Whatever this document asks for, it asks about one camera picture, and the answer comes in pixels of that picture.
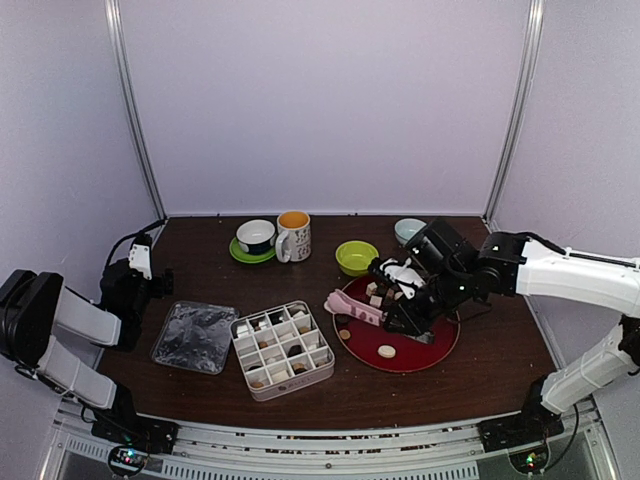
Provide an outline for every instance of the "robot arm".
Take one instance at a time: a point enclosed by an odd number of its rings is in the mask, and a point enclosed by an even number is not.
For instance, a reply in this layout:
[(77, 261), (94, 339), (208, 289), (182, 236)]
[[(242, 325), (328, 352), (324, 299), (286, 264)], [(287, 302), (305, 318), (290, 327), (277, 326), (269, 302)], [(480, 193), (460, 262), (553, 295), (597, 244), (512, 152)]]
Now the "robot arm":
[[(492, 233), (476, 250), (442, 219), (417, 232), (405, 248), (411, 265), (427, 272), (422, 283), (415, 271), (410, 277), (407, 268), (389, 268), (399, 265), (394, 260), (374, 260), (369, 267), (388, 284), (411, 285), (413, 291), (387, 312), (384, 328), (390, 332), (424, 337), (439, 316), (453, 317), (461, 303), (486, 302), (490, 294), (547, 295), (622, 313), (621, 322), (581, 358), (532, 384), (520, 416), (502, 425), (504, 436), (518, 429), (542, 434), (577, 401), (640, 367), (640, 259), (563, 249), (533, 233)], [(499, 437), (494, 427), (490, 421), (481, 430)]]
[(16, 270), (0, 286), (0, 353), (15, 362), (18, 373), (72, 394), (92, 410), (95, 436), (144, 452), (170, 453), (177, 425), (139, 416), (129, 389), (82, 363), (52, 334), (58, 325), (103, 347), (135, 347), (150, 299), (172, 291), (170, 271), (151, 274), (151, 238), (145, 232), (156, 226), (125, 237), (135, 236), (127, 259), (110, 264), (109, 258), (98, 306), (64, 287), (56, 273)]

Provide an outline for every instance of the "metal frame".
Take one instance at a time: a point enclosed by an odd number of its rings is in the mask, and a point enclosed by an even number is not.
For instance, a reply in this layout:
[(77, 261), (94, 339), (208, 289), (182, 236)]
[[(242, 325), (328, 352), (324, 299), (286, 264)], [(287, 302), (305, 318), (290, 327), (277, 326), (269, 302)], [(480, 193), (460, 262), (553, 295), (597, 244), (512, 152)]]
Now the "metal frame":
[(142, 124), (138, 114), (135, 97), (133, 94), (133, 85), (131, 83), (131, 74), (129, 72), (129, 62), (127, 61), (127, 51), (125, 49), (124, 33), (122, 30), (122, 20), (120, 18), (120, 2), (119, 0), (105, 0), (105, 8), (107, 13), (107, 26), (111, 43), (113, 44), (113, 52), (116, 57), (116, 65), (120, 75), (120, 85), (122, 94), (127, 108), (127, 119), (133, 144), (138, 157), (138, 163), (142, 170), (144, 183), (151, 197), (153, 208), (159, 220), (167, 218), (167, 214), (160, 198), (158, 184), (153, 174), (153, 168), (149, 160), (149, 152), (144, 140), (142, 132)]
[(491, 188), (491, 195), (484, 212), (484, 219), (491, 223), (495, 216), (500, 197), (504, 190), (504, 184), (509, 173), (509, 167), (513, 160), (513, 155), (518, 142), (518, 136), (522, 127), (525, 105), (531, 90), (533, 74), (538, 59), (540, 48), (540, 37), (542, 35), (542, 19), (544, 15), (544, 0), (531, 0), (529, 7), (529, 22), (524, 39), (524, 49), (522, 51), (522, 62), (520, 64), (520, 75), (516, 87), (516, 94), (511, 110), (511, 118), (507, 129), (507, 135), (502, 146), (500, 163), (496, 177)]
[[(598, 478), (619, 479), (595, 403), (590, 398), (581, 401), (578, 408), (580, 431), (589, 441), (585, 455), (592, 459)], [(80, 418), (80, 410), (75, 402), (62, 401), (39, 479), (59, 478), (67, 452), (106, 460), (113, 445), (91, 436), (91, 427)], [(479, 461), (508, 453), (484, 453), (477, 430), (480, 420), (350, 431), (258, 430), (178, 421), (173, 455), (154, 455), (145, 473), (176, 480), (475, 480)], [(563, 420), (565, 433), (558, 438), (566, 439), (575, 416), (568, 412)]]

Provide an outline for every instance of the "wooden table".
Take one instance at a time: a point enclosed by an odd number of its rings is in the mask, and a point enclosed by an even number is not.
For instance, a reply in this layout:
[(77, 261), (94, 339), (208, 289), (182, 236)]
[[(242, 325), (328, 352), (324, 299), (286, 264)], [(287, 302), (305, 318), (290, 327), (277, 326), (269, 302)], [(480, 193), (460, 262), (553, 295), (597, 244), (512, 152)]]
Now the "wooden table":
[[(439, 365), (394, 375), (374, 370), (340, 344), (322, 304), (350, 280), (338, 269), (336, 247), (360, 239), (382, 258), (402, 255), (393, 235), (397, 217), (313, 217), (311, 258), (300, 264), (234, 261), (229, 242), (246, 218), (172, 219), (154, 253), (157, 271), (175, 271), (175, 294), (151, 302), (132, 353), (105, 352), (100, 372), (128, 386), (141, 413), (256, 428), (347, 429), (411, 426), (518, 410), (531, 381), (553, 369), (522, 298), (492, 297), (493, 311), (462, 326), (458, 345)], [(487, 230), (478, 218), (450, 223), (479, 247)], [(160, 366), (150, 351), (178, 300), (230, 305), (242, 315), (305, 300), (336, 354), (332, 378), (265, 403), (254, 401), (230, 352), (217, 376)], [(478, 307), (469, 303), (464, 318)]]

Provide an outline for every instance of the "red tray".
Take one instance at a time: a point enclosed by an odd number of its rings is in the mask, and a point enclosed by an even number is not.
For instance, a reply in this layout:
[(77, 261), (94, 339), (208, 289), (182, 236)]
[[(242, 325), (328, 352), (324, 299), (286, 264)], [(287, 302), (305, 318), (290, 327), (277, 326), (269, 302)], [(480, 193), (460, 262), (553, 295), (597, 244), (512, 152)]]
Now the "red tray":
[[(370, 275), (360, 277), (344, 287), (343, 291), (351, 298), (368, 303), (367, 285), (375, 281)], [(426, 345), (355, 318), (351, 318), (346, 325), (340, 325), (336, 316), (333, 316), (333, 328), (340, 343), (361, 362), (391, 373), (411, 373), (433, 367), (447, 358), (460, 335), (460, 325), (444, 317), (436, 320), (433, 325), (435, 343)], [(351, 333), (351, 338), (347, 341), (342, 340), (339, 335), (340, 330), (344, 329)], [(378, 347), (381, 345), (391, 345), (396, 349), (396, 356), (383, 358), (378, 355)]]

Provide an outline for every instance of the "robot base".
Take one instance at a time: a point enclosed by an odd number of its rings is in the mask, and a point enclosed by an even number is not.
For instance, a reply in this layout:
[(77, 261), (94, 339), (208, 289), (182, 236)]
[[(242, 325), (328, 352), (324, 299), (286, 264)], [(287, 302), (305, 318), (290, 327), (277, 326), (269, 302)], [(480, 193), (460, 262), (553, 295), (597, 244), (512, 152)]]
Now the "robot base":
[(140, 452), (170, 454), (173, 451), (173, 444), (178, 435), (177, 424), (147, 417), (138, 417), (138, 424), (141, 430), (149, 433), (149, 438), (127, 441), (120, 429), (112, 428), (106, 422), (94, 423), (91, 428), (91, 434), (113, 443), (126, 444)]
[(562, 421), (558, 418), (551, 422), (527, 421), (521, 413), (508, 417), (485, 420), (478, 424), (480, 438), (485, 452), (513, 449), (529, 443), (542, 441), (564, 432)]

